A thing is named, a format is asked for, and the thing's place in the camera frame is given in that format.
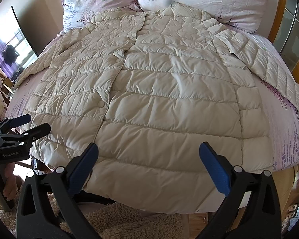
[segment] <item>finger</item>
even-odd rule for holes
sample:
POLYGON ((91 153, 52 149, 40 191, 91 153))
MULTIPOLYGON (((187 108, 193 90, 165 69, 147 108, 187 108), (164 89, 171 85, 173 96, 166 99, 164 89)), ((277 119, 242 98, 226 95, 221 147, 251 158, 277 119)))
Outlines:
POLYGON ((13 200, 16 198, 17 195, 17 184, 14 183, 11 192, 9 193, 9 195, 7 196, 7 201, 13 200))
POLYGON ((4 176, 6 178, 9 178, 13 171, 14 171, 14 167, 15 167, 15 163, 9 163, 6 165, 5 169, 4 169, 4 176))
POLYGON ((6 185, 5 185, 4 189, 3 189, 3 195, 5 197, 7 197, 10 194, 10 192, 11 192, 11 190, 12 190, 12 188, 13 188, 13 186, 14 186, 15 183, 16 183, 16 177, 14 175, 11 175, 7 179, 6 185))

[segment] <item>tv screen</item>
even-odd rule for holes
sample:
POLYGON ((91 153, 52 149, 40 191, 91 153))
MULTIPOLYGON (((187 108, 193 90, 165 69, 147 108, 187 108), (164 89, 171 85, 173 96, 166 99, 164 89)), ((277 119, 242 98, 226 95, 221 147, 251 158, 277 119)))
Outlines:
POLYGON ((14 82, 36 59, 11 7, 0 19, 0 68, 14 82))

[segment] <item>white puffer jacket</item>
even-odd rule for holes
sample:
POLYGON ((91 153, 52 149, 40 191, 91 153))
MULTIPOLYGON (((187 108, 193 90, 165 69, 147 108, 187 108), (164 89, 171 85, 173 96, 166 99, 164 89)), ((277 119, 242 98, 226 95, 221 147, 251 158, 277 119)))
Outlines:
POLYGON ((269 124, 250 70, 299 110, 299 86, 266 51, 180 4, 96 15, 18 84, 48 67, 23 112, 32 116, 24 130, 47 122, 52 131, 31 153, 55 168, 95 142, 99 159, 84 190, 147 211, 217 210, 223 195, 199 159, 204 141, 246 171, 272 169, 269 124))

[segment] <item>purple flower pattern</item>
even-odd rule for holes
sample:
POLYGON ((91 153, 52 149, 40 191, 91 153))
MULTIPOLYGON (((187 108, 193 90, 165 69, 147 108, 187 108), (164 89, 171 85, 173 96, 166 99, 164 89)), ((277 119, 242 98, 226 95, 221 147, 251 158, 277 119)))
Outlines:
POLYGON ((268 116, 270 122, 269 137, 273 142, 273 170, 278 171, 281 169, 292 167, 299 163, 299 111, 296 107, 284 96, 282 96, 273 86, 260 79, 260 83, 263 84, 268 91, 277 99, 277 102, 281 105, 281 109, 286 113, 279 115, 279 110, 276 108, 267 108, 266 101, 264 104, 264 111, 268 116), (283 119, 284 125, 277 123, 277 120, 283 119), (286 130, 282 130, 282 126, 288 127, 286 130))
POLYGON ((222 12, 220 12, 219 16, 216 19, 218 22, 222 20, 222 12))

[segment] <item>floor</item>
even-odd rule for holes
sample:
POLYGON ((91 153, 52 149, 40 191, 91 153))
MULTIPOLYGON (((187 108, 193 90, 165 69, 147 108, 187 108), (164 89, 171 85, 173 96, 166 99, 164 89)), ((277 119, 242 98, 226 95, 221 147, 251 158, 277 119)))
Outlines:
POLYGON ((296 174, 295 183, 290 192, 290 196, 288 198, 285 209, 282 211, 282 218, 286 217, 289 211, 287 210, 289 206, 297 203, 299 201, 299 164, 298 164, 298 172, 296 174))
MULTIPOLYGON (((295 182, 290 192, 289 199, 287 201, 286 207, 282 211, 282 217, 286 217, 288 214, 288 207, 299 201, 299 164, 298 172, 296 174, 295 182)), ((204 223, 204 218, 207 217, 206 213, 197 213, 189 215, 189 233, 190 239, 195 239, 196 236, 204 229, 206 224, 204 223)))
POLYGON ((207 213, 189 214, 189 238, 195 239, 196 236, 206 226, 204 218, 207 219, 207 213))

